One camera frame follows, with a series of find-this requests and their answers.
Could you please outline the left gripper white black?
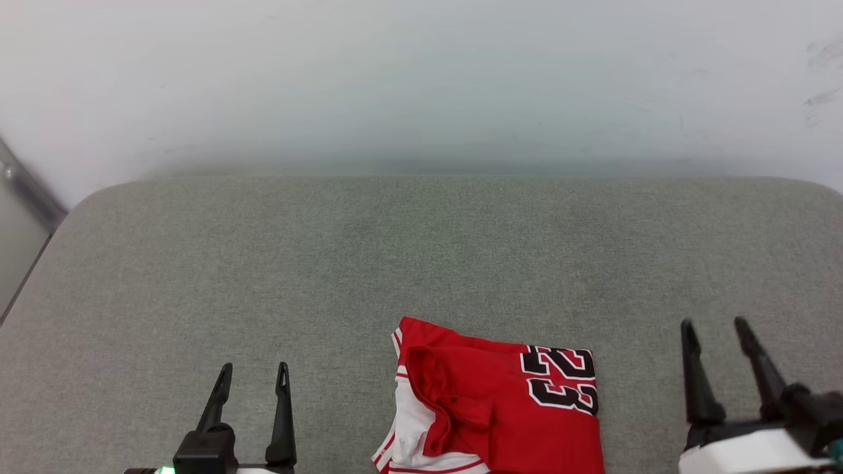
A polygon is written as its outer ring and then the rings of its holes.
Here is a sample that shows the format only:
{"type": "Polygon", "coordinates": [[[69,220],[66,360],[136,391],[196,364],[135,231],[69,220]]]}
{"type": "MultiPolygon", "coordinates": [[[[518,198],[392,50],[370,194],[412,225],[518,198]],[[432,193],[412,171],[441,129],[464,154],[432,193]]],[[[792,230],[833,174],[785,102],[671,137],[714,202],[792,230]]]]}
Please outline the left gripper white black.
{"type": "MultiPolygon", "coordinates": [[[[234,365],[224,363],[202,411],[196,431],[210,433],[230,429],[222,421],[224,405],[228,402],[234,365]]],[[[297,464],[297,444],[294,434],[291,383],[289,368],[280,362],[275,384],[277,397],[271,442],[265,450],[265,465],[246,464],[236,469],[226,466],[166,465],[156,468],[129,468],[124,474],[294,474],[297,464]]]]}

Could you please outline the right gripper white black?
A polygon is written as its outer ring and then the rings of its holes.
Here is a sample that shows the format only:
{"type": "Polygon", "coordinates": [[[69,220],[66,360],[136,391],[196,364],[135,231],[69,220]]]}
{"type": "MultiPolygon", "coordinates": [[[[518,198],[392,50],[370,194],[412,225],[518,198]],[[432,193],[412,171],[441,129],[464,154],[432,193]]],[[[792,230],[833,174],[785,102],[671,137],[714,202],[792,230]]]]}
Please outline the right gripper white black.
{"type": "Polygon", "coordinates": [[[743,317],[734,319],[741,349],[751,364],[764,421],[723,422],[725,408],[713,394],[701,362],[701,344],[690,319],[681,321],[684,407],[690,424],[678,474],[843,474],[829,455],[814,458],[788,434],[782,393],[786,382],[743,317]]]}

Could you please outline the grey fabric sofa cushion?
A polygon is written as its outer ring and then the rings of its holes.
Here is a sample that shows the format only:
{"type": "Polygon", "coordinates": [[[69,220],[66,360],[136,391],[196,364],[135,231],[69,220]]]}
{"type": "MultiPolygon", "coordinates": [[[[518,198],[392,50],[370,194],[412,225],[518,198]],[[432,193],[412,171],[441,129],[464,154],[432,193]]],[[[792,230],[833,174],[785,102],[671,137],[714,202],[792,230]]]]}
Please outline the grey fabric sofa cushion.
{"type": "Polygon", "coordinates": [[[0,326],[0,474],[171,462],[224,363],[262,461],[280,362],[297,474],[373,474],[391,331],[594,353],[608,472],[674,474],[680,322],[732,419],[759,401],[743,316],[786,380],[843,391],[843,195],[784,179],[235,178],[84,199],[0,326]]]}

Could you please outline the red basketball jersey number 23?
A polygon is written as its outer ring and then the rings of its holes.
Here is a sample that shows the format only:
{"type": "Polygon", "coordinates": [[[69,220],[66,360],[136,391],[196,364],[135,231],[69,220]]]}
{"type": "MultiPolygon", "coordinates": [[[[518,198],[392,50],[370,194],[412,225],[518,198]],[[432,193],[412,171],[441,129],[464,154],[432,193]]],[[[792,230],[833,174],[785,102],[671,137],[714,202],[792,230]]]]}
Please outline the red basketball jersey number 23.
{"type": "Polygon", "coordinates": [[[605,474],[593,353],[405,317],[377,474],[605,474]]]}

